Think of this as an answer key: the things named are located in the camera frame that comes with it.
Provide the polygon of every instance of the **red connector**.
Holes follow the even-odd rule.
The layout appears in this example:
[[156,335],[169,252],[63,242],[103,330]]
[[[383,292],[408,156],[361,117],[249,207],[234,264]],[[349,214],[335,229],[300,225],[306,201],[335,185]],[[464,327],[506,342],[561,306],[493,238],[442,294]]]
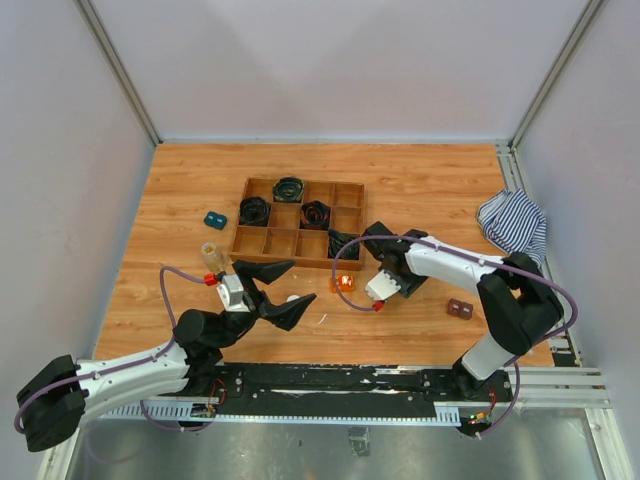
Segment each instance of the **red connector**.
[[218,279],[213,273],[207,273],[204,276],[204,283],[208,286],[215,285],[216,283],[218,283]]

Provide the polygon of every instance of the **wooden floor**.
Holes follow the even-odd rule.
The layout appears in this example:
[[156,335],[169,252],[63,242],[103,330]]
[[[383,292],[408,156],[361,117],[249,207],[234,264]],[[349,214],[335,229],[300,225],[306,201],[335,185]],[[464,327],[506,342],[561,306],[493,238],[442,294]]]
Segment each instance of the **wooden floor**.
[[[500,254],[475,222],[478,206],[503,188],[490,145],[161,145],[129,240],[96,357],[134,353],[166,341],[170,324],[158,269],[173,265],[194,275],[206,269],[199,249],[214,241],[228,249],[245,180],[295,175],[364,183],[366,225],[384,222],[396,233],[410,228],[485,254]],[[222,232],[203,224],[209,210],[223,213]],[[376,273],[371,257],[356,272],[353,301],[368,305],[364,286]],[[179,316],[187,308],[219,311],[214,288],[167,275]],[[410,299],[394,297],[378,313],[351,310],[328,290],[328,270],[293,268],[265,287],[274,303],[292,294],[318,298],[291,332],[259,320],[227,361],[449,365],[487,330],[477,298],[429,279]],[[445,314],[449,298],[474,304],[465,321]],[[552,365],[548,346],[523,365]]]

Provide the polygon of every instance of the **striped cloth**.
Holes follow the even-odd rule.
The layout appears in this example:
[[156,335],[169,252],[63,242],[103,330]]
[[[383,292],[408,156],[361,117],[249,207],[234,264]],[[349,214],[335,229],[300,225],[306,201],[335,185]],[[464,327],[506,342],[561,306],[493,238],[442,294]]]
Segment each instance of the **striped cloth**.
[[500,191],[478,209],[476,219],[487,240],[507,252],[523,252],[538,267],[546,256],[547,219],[519,189]]

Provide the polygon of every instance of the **white wall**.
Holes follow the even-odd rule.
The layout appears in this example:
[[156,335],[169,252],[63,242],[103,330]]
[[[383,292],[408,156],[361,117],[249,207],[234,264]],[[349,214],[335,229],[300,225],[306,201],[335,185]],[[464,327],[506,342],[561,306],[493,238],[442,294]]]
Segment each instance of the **white wall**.
[[0,16],[0,476],[35,477],[15,395],[92,350],[152,149],[70,0]]
[[580,305],[576,334],[602,369],[640,473],[640,18],[608,2],[520,149],[549,217],[549,254]]
[[94,0],[165,140],[511,136],[585,0]]

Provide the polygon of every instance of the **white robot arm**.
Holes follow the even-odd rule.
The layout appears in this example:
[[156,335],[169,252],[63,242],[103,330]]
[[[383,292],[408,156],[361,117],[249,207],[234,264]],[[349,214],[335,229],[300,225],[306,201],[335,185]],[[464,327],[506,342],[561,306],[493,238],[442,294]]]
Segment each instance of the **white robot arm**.
[[[377,222],[365,231],[364,236],[368,235],[393,234]],[[434,249],[402,240],[365,241],[367,250],[382,263],[365,290],[373,301],[384,302],[397,293],[409,297],[428,277],[434,277],[479,296],[489,333],[454,365],[454,370],[460,373],[462,387],[473,389],[482,384],[511,359],[524,355],[562,318],[563,308],[549,287],[485,266],[484,262],[466,260],[451,251],[541,275],[528,255],[482,256],[441,243],[425,232],[411,230],[404,236],[446,248]],[[512,293],[516,289],[520,289],[517,298]]]
[[165,344],[106,361],[74,362],[70,355],[52,360],[17,395],[16,429],[26,436],[29,451],[59,444],[79,426],[114,408],[211,385],[214,367],[222,360],[220,349],[236,343],[259,318],[291,330],[316,295],[273,305],[254,279],[270,284],[294,263],[239,260],[233,274],[209,274],[200,283],[217,285],[224,311],[185,311]]

